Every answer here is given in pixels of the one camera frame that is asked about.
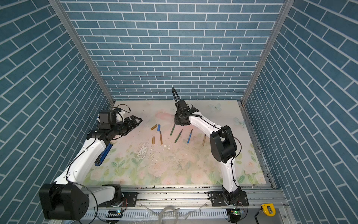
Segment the blue pen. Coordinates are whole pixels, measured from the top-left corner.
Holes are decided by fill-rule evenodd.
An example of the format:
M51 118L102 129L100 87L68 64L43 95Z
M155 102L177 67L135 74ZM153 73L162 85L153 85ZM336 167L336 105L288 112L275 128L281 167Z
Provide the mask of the blue pen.
M191 140L191 137L192 137L192 133L193 133L193 129L190 131L190 134L189 134L188 139L187 139L187 144L190 143L190 140Z

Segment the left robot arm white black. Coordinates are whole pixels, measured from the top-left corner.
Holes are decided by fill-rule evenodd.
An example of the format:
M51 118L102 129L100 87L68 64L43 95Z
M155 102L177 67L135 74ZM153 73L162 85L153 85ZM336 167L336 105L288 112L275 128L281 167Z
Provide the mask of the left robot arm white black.
M112 148L116 136L123 137L143 120L134 115L123 118L114 111L99 114L97 128L88 132L79 153L53 183L44 184L39 198L44 217L49 220L82 219L87 210L97 210L103 203L114 208L124 204L120 185L104 185L90 189L84 180L93 165L100 166Z

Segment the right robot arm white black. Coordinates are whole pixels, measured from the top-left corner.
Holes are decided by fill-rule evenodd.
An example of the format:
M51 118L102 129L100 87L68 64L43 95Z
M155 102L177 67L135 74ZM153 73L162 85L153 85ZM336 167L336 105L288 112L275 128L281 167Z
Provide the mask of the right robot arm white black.
M210 138L211 153L221 167L223 198L228 204L236 203L241 196L241 187L235 173L235 158L238 147L231 128L210 121L197 108L189 107L183 99L175 99L175 106L177 108L174 117L176 125L193 125Z

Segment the light green pen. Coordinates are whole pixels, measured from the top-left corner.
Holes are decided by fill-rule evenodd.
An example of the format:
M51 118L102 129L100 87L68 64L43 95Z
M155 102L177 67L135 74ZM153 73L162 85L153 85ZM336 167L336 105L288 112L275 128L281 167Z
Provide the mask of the light green pen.
M176 137L174 143L177 143L177 142L178 142L178 140L179 140L179 138L180 138L182 132L183 132L183 130L181 130L181 131L179 132L179 134L178 134L178 136Z

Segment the brown pen left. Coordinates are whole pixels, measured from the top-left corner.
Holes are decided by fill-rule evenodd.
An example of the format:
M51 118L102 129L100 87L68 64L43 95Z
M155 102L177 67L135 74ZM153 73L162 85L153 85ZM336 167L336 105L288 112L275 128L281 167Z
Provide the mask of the brown pen left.
M160 139L160 144L163 145L163 138L162 138L161 130L159 130L159 139Z

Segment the blue stapler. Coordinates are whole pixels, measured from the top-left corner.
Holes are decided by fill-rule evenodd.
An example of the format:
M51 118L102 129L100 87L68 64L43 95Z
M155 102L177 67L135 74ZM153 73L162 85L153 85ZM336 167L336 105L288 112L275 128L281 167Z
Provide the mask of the blue stapler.
M106 149L98 156L98 158L95 161L95 166L99 167L102 165L102 163L104 162L105 158L107 157L108 153L110 152L111 148L113 147L113 145L110 143Z

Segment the yellow tape measure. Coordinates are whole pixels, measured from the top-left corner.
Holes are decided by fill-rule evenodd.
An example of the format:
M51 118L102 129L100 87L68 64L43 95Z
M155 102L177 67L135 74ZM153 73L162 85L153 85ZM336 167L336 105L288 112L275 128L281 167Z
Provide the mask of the yellow tape measure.
M263 213L268 217L274 217L276 215L276 208L273 203L265 203L261 206Z

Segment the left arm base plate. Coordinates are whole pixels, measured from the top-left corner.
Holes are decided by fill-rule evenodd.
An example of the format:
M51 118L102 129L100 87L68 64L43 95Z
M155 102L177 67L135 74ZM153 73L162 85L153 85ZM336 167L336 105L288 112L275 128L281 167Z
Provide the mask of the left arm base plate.
M109 208L125 208L125 207L135 207L138 197L138 192L122 192L122 196L115 197L113 200L108 202L103 202L99 204L99 207L109 207Z

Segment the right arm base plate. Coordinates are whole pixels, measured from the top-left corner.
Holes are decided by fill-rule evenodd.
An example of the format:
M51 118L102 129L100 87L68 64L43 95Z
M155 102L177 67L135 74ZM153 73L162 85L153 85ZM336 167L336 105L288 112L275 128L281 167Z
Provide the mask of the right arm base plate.
M213 207L221 206L248 206L247 193L242 190L228 193L226 191L209 191L208 197Z

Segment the aluminium rail frame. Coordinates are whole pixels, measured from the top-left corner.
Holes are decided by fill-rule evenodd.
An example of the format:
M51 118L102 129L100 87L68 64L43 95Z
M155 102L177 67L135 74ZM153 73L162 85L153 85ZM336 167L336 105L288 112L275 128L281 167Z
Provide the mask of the aluminium rail frame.
M218 186L120 186L122 192L138 192L135 207L99 207L87 210L78 220L54 220L60 223L79 222L120 223L123 221L155 220L158 223L180 219L221 218L230 223L263 224L262 204L273 203L276 215L268 218L268 223L293 224L295 219L283 191L264 187L243 187L247 193L248 206L213 207L208 197L209 191L222 191Z

